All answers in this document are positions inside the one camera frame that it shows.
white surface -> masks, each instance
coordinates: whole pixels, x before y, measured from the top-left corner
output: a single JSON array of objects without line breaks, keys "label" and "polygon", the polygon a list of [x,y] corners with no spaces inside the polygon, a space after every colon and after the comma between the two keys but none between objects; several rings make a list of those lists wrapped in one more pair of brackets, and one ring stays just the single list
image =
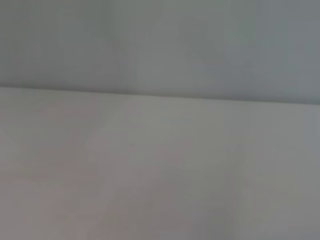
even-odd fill
[{"label": "white surface", "polygon": [[319,0],[1,0],[0,86],[320,104]]},{"label": "white surface", "polygon": [[318,240],[319,106],[0,88],[5,240]]}]

gray wall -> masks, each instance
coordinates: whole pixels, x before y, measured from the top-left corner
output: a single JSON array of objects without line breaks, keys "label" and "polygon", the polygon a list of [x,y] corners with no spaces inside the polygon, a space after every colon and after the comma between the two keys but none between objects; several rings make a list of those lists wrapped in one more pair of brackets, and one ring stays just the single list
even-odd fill
[{"label": "gray wall", "polygon": [[318,0],[1,0],[0,85],[320,104]]}]

white wall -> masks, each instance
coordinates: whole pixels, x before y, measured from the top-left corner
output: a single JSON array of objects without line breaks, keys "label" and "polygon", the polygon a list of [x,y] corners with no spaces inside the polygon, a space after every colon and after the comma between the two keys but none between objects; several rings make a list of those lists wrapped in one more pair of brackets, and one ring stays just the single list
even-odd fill
[{"label": "white wall", "polygon": [[3,240],[319,240],[320,106],[0,87]]},{"label": "white wall", "polygon": [[317,0],[0,5],[3,86],[320,103]]}]

ceiling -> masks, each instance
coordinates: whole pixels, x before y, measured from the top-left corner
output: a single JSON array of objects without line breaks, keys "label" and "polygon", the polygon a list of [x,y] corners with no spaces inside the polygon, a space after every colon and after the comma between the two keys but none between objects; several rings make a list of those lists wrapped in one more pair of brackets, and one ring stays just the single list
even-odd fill
[{"label": "ceiling", "polygon": [[320,104],[320,1],[0,2],[0,85]]}]

